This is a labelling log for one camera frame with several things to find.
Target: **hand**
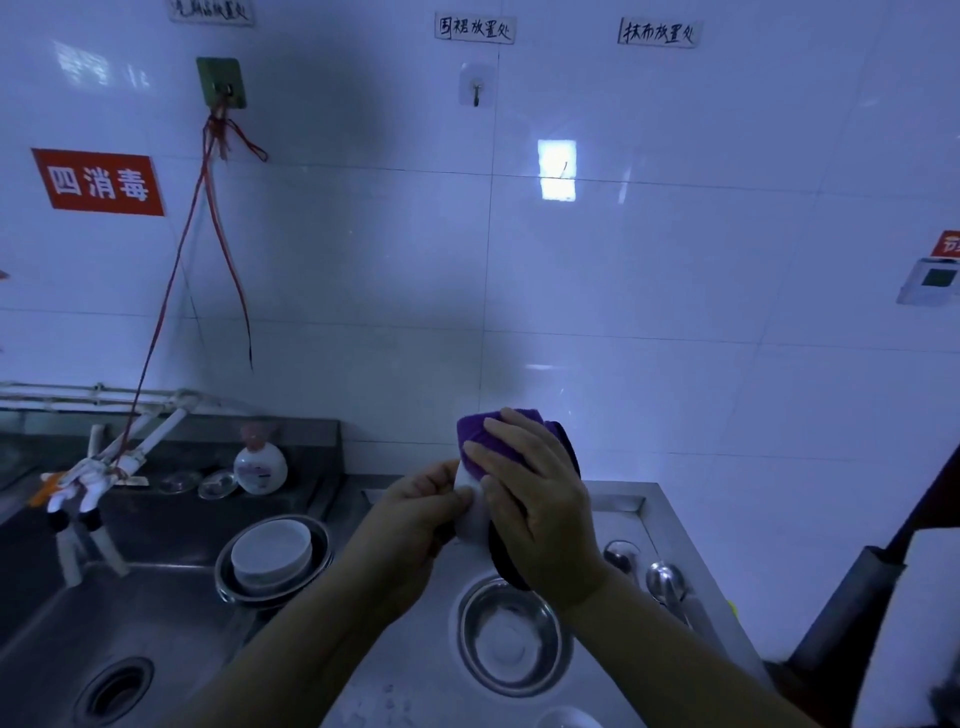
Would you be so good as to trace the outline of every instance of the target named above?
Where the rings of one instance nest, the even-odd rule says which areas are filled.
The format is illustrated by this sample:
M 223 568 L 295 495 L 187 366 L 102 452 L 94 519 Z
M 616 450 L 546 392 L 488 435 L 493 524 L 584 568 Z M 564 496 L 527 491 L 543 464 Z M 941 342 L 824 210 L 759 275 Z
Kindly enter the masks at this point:
M 335 563 L 339 573 L 370 592 L 375 612 L 386 624 L 423 594 L 433 560 L 453 538 L 453 520 L 472 503 L 470 488 L 453 489 L 459 464 L 437 463 L 391 485 Z
M 500 416 L 504 422 L 487 418 L 484 429 L 523 455 L 530 469 L 478 443 L 465 443 L 464 452 L 488 473 L 480 483 L 491 518 L 520 574 L 554 609 L 576 606 L 610 574 L 587 488 L 546 427 L 510 408 Z

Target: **sink drain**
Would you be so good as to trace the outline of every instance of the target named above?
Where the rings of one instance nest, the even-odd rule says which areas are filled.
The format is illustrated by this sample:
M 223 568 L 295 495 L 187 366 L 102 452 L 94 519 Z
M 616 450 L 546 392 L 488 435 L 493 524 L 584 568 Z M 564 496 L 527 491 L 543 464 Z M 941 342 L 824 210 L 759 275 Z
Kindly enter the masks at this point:
M 154 664 L 145 657 L 113 663 L 80 693 L 73 707 L 74 725 L 82 728 L 110 725 L 140 702 L 153 679 Z

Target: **red string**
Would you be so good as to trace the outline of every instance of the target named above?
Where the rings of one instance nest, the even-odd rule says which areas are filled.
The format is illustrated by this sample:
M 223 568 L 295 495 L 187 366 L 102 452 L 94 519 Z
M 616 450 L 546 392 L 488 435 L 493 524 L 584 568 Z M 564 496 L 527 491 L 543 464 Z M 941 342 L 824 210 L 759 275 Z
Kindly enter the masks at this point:
M 217 240 L 220 242 L 220 250 L 227 261 L 227 267 L 230 271 L 230 277 L 233 278 L 233 285 L 237 289 L 237 295 L 240 297 L 240 306 L 243 308 L 244 322 L 247 325 L 247 358 L 250 361 L 250 368 L 253 369 L 253 338 L 250 331 L 250 316 L 247 311 L 247 298 L 244 296 L 243 287 L 240 285 L 240 278 L 237 276 L 236 269 L 233 267 L 233 260 L 230 257 L 227 239 L 224 236 L 223 227 L 220 224 L 220 212 L 217 209 L 216 198 L 213 194 L 213 176 L 210 174 L 210 157 L 213 154 L 213 148 L 220 146 L 220 158 L 226 159 L 229 145 L 227 142 L 227 127 L 233 129 L 247 148 L 253 152 L 260 161 L 267 161 L 270 155 L 247 139 L 247 136 L 240 129 L 239 125 L 233 119 L 227 118 L 227 102 L 221 99 L 217 105 L 210 110 L 204 122 L 204 156 L 200 163 L 200 175 L 197 177 L 197 183 L 193 187 L 193 198 L 190 200 L 190 211 L 186 216 L 186 223 L 183 225 L 183 232 L 180 234 L 180 243 L 177 245 L 177 256 L 174 258 L 174 268 L 167 280 L 167 288 L 163 294 L 163 303 L 160 305 L 160 313 L 156 318 L 156 327 L 154 336 L 150 341 L 150 348 L 147 349 L 147 360 L 143 363 L 143 370 L 140 372 L 140 380 L 136 384 L 136 393 L 133 395 L 133 404 L 130 408 L 130 414 L 127 416 L 127 424 L 124 427 L 123 440 L 120 444 L 120 454 L 127 451 L 127 442 L 130 438 L 130 428 L 133 423 L 133 415 L 136 414 L 136 406 L 140 400 L 140 391 L 143 389 L 143 380 L 147 376 L 147 369 L 150 367 L 150 360 L 153 358 L 156 342 L 160 338 L 160 331 L 163 329 L 163 321 L 167 316 L 167 304 L 170 301 L 170 293 L 173 291 L 174 280 L 177 278 L 177 271 L 180 267 L 180 257 L 183 253 L 183 244 L 186 242 L 186 235 L 190 231 L 190 224 L 193 222 L 194 212 L 197 210 L 197 200 L 200 198 L 200 187 L 204 187 L 206 192 L 206 202 L 210 210 L 210 220 L 213 222 L 213 229 L 217 234 Z

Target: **thermostat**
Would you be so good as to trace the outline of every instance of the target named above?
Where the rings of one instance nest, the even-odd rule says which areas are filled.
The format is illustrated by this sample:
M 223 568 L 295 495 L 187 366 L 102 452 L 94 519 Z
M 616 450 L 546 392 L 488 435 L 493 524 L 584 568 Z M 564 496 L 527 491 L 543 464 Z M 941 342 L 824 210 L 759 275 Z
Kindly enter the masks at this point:
M 960 292 L 960 261 L 922 257 L 900 289 L 897 303 L 906 305 L 947 305 Z

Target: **adhesive hook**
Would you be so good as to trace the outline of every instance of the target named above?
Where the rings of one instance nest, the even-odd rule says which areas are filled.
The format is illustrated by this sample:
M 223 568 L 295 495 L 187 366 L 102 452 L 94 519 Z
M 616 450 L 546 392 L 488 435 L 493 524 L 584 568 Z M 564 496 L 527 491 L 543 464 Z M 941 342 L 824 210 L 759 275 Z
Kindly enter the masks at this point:
M 496 67 L 485 63 L 461 65 L 458 97 L 465 107 L 491 109 L 496 99 Z

